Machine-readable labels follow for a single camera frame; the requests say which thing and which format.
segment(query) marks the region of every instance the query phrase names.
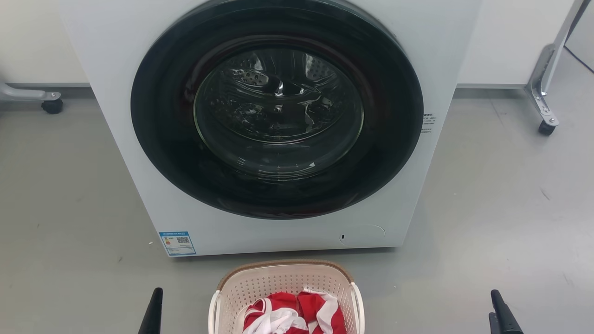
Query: white washing machine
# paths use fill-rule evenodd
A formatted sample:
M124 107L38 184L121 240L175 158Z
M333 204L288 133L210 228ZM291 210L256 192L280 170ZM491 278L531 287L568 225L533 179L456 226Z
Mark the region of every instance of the white washing machine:
M62 0L61 13L179 257L402 245L480 4Z

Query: white plastic basket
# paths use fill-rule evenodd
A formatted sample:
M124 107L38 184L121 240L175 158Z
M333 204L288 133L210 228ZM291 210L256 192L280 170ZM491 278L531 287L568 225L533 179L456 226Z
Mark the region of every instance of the white plastic basket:
M248 264L219 283L208 310L208 334L241 334L247 307L275 292L298 294L304 288L338 298L347 334L365 333L361 293L338 264L322 260L282 260Z

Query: black door rim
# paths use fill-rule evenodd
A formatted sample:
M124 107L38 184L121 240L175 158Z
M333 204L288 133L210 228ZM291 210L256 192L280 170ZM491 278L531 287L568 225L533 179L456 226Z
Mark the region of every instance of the black door rim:
M204 144L190 97L213 68L250 48L308 52L340 68L359 90L361 134L334 165L307 178L261 180L225 164ZM344 209L392 180L415 149L423 100L395 37L347 2L210 1L147 52L132 87L131 117L148 158L182 191L237 215L300 219Z

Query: sticker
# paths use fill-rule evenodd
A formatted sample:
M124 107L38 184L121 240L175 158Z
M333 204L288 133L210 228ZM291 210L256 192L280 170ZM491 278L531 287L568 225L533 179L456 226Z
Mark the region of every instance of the sticker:
M159 235L169 256L196 255L187 232L159 232Z
M433 125L435 125L435 116L433 114L424 114L421 133L430 133L433 130Z

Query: red garment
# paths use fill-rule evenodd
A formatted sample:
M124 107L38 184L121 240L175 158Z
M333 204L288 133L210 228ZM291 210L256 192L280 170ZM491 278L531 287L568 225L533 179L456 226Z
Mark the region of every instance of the red garment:
M325 292L304 289L297 296L301 316L311 334L346 334L345 317L336 297Z
M336 297L325 292L278 292L248 307L244 334L346 334L345 318Z

